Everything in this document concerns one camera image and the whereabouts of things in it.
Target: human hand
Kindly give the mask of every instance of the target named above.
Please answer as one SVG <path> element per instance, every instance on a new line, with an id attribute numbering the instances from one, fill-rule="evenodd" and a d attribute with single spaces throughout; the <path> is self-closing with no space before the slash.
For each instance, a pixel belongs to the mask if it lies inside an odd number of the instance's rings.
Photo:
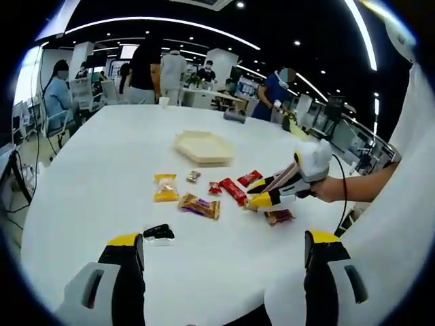
<path id="1" fill-rule="evenodd" d="M 326 177 L 311 185 L 311 191 L 324 202 L 335 202 L 344 198 L 343 180 Z"/>

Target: window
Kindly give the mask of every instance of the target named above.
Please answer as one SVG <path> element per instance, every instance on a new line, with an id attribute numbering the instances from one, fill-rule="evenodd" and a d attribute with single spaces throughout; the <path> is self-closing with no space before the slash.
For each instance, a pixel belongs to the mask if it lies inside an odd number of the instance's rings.
<path id="1" fill-rule="evenodd" d="M 37 78 L 42 50 L 39 46 L 30 49 L 21 62 L 21 70 L 16 83 L 14 105 L 36 96 Z"/>

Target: black shirt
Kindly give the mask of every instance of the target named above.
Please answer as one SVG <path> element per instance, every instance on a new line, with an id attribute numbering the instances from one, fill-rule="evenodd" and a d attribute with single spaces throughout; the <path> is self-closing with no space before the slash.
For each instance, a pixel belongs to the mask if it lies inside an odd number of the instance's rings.
<path id="1" fill-rule="evenodd" d="M 151 65 L 160 64 L 160 53 L 162 52 L 160 42 L 151 41 L 141 44 L 131 59 L 131 81 L 130 86 L 142 90 L 153 90 L 154 84 L 151 79 Z"/>
<path id="2" fill-rule="evenodd" d="M 216 74 L 213 70 L 205 70 L 204 68 L 199 69 L 199 71 L 196 73 L 198 77 L 201 79 L 205 79 L 207 83 L 211 82 L 212 80 L 216 79 Z"/>

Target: white pillar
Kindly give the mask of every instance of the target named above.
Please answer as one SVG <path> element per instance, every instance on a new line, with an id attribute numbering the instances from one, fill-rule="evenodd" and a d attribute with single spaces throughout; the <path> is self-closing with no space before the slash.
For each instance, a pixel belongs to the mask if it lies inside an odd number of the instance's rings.
<path id="1" fill-rule="evenodd" d="M 77 44 L 74 47 L 73 58 L 69 64 L 69 79 L 75 78 L 75 75 L 77 75 L 78 71 L 80 70 L 82 62 L 86 61 L 88 56 L 92 54 L 93 50 L 94 44 L 90 42 Z"/>
<path id="2" fill-rule="evenodd" d="M 213 61 L 213 71 L 216 74 L 217 85 L 215 89 L 225 88 L 225 81 L 230 77 L 231 68 L 237 66 L 239 56 L 221 49 L 213 49 L 208 51 L 204 64 L 208 61 Z"/>
<path id="3" fill-rule="evenodd" d="M 304 126 L 304 119 L 305 115 L 308 113 L 308 110 L 310 109 L 311 103 L 313 102 L 313 99 L 305 94 L 301 94 L 299 98 L 299 102 L 296 106 L 296 119 L 298 120 L 299 126 Z"/>

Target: white cup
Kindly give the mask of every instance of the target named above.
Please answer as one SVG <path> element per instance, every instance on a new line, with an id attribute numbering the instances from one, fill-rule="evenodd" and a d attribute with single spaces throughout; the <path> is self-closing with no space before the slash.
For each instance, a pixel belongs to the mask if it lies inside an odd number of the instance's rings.
<path id="1" fill-rule="evenodd" d="M 162 105 L 163 109 L 166 109 L 169 103 L 169 97 L 160 97 L 158 99 L 158 104 Z"/>

